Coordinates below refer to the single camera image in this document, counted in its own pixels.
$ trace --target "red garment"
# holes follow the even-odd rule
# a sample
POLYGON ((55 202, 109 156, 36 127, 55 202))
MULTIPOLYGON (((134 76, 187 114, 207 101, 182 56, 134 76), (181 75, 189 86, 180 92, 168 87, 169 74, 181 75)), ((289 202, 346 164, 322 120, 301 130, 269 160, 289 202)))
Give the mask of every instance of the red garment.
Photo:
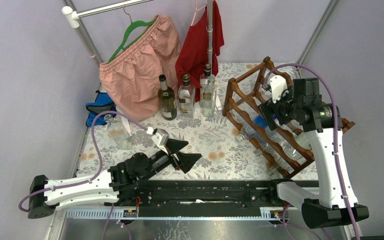
MULTIPOLYGON (((207 26, 207 7, 205 7, 201 19, 195 25, 189 27, 175 65, 177 79, 180 84, 182 84, 182 75, 189 73, 190 82, 197 88, 195 93, 196 102, 200 100, 200 76, 204 73, 205 64, 208 63, 207 26)), ((216 56, 220 55, 220 47, 224 44, 219 6, 217 6, 216 1, 212 1, 212 74, 214 76, 219 73, 219 63, 216 56)))

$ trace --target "gray wall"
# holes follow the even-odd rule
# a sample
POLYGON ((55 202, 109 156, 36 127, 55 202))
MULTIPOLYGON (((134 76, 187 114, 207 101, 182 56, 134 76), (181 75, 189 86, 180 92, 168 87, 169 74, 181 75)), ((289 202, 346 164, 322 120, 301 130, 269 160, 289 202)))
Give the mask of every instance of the gray wall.
POLYGON ((18 202, 36 175, 69 177, 99 83, 62 6, 0 0, 0 240, 43 239, 51 217, 18 202))
MULTIPOLYGON (((121 0, 74 0, 79 11, 121 0)), ((206 0, 196 0, 198 8, 206 0)), ((224 47, 220 63, 260 63, 266 56, 275 62, 295 62, 323 15, 329 0, 218 0, 224 47)), ((154 0, 125 9, 133 21, 150 21, 157 14, 173 18, 183 43, 195 12, 194 0, 154 0)), ((198 12, 195 22, 204 10, 198 12)), ((83 19, 104 60, 120 45, 129 17, 114 10, 83 19)), ((136 38, 144 28, 132 33, 136 38)))
POLYGON ((343 116, 349 178, 369 207, 364 235, 384 235, 384 1, 343 0, 305 65, 331 86, 343 116))

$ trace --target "metal rod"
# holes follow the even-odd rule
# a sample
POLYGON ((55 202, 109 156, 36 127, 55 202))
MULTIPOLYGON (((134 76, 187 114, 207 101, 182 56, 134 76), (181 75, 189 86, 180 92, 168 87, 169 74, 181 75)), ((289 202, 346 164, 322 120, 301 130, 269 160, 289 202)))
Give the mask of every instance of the metal rod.
MULTIPOLYGON (((74 5, 72 0, 62 0, 62 2, 66 5, 71 7, 74 11, 76 10, 76 6, 74 5)), ((102 57, 100 53, 98 52, 97 47, 95 46, 94 41, 92 40, 91 36, 89 35, 88 30, 86 29, 85 25, 83 24, 83 21, 81 19, 77 20, 79 23, 79 26, 77 28, 74 28, 77 35, 83 42, 84 46, 87 49, 87 52, 89 53, 89 57, 95 62, 97 67, 99 68, 100 64, 104 61, 102 60, 102 57)))
POLYGON ((328 22, 329 18, 331 17, 334 10, 339 6, 339 3, 341 0, 330 0, 329 4, 326 7, 326 10, 324 11, 323 15, 320 18, 320 21, 318 22, 317 26, 315 27, 314 32, 311 35, 310 40, 308 41, 307 45, 304 48, 304 51, 302 52, 301 56, 299 57, 297 63, 298 64, 304 64, 308 54, 310 53, 310 50, 312 49, 314 43, 316 42, 317 38, 319 37, 320 33, 322 32, 323 28, 325 27, 326 23, 328 22))
POLYGON ((101 7, 95 8, 95 9, 77 12, 76 15, 79 19, 81 19, 81 18, 92 16, 95 14, 105 13, 105 12, 115 10, 115 9, 121 9, 123 6, 129 7, 129 6, 142 4, 142 3, 146 3, 146 2, 150 2, 150 1, 152 1, 152 0, 130 0, 130 1, 125 1, 125 2, 119 2, 119 3, 115 3, 115 4, 111 4, 111 5, 101 6, 101 7))
POLYGON ((208 63, 213 65, 213 0, 207 0, 208 63))

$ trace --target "green hanger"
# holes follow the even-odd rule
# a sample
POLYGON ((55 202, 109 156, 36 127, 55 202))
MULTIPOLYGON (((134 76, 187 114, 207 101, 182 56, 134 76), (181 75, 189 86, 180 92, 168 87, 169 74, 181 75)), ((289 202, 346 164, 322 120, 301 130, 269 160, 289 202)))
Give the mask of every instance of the green hanger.
POLYGON ((156 21, 156 19, 152 20, 152 21, 149 21, 149 22, 144 22, 144 21, 134 21, 130 24, 130 26, 127 27, 127 30, 126 32, 124 33, 124 37, 123 37, 123 42, 121 43, 121 45, 117 48, 117 50, 115 50, 114 54, 109 58, 108 60, 108 64, 111 63, 111 61, 113 61, 116 57, 117 57, 117 54, 119 54, 120 50, 126 50, 128 49, 132 44, 136 43, 136 41, 142 37, 142 35, 145 34, 146 31, 143 31, 143 33, 141 35, 139 35, 135 40, 133 40, 131 43, 129 43, 127 46, 124 46, 127 42, 127 38, 129 38, 130 34, 133 32, 133 30, 139 28, 139 27, 150 27, 152 24, 154 24, 156 21))

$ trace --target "floral tablecloth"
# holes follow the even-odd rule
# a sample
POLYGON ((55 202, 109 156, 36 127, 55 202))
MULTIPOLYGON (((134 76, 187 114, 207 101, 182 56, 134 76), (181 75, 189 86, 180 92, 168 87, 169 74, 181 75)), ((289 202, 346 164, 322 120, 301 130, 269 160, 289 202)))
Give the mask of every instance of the floral tablecloth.
MULTIPOLYGON (((217 94, 222 103, 224 103, 228 80, 239 77, 256 65, 253 63, 219 64, 216 84, 217 94)), ((293 73, 291 68, 284 68, 282 71, 291 75, 293 73)), ((256 78, 257 73, 239 84, 245 94, 251 92, 256 78)), ((241 104, 239 107, 244 107, 243 110, 249 111, 251 117, 257 115, 250 109, 246 109, 246 104, 241 104)), ((202 154, 202 158, 187 174, 169 166, 152 177, 152 180, 267 180, 273 178, 267 172, 270 165, 260 151, 256 150, 249 141, 243 141, 240 144, 235 142, 235 136, 239 131, 227 118, 222 116, 222 111, 218 111, 213 118, 206 118, 202 115, 198 103, 195 105, 194 118, 178 114, 176 119, 167 121, 160 112, 157 112, 154 116, 142 121, 141 124, 165 129, 171 138, 189 141, 189 145, 182 150, 184 153, 202 154)), ((130 127, 133 140, 132 150, 120 150, 108 136, 107 126, 95 127, 95 138, 103 157, 104 169, 130 158, 134 153, 142 152, 151 156, 158 151, 151 141, 150 135, 133 123, 130 124, 130 127)), ((81 177, 94 174, 98 167, 99 159, 89 129, 83 151, 79 156, 76 175, 81 177)), ((317 178, 314 163, 294 177, 297 180, 316 180, 317 178)))

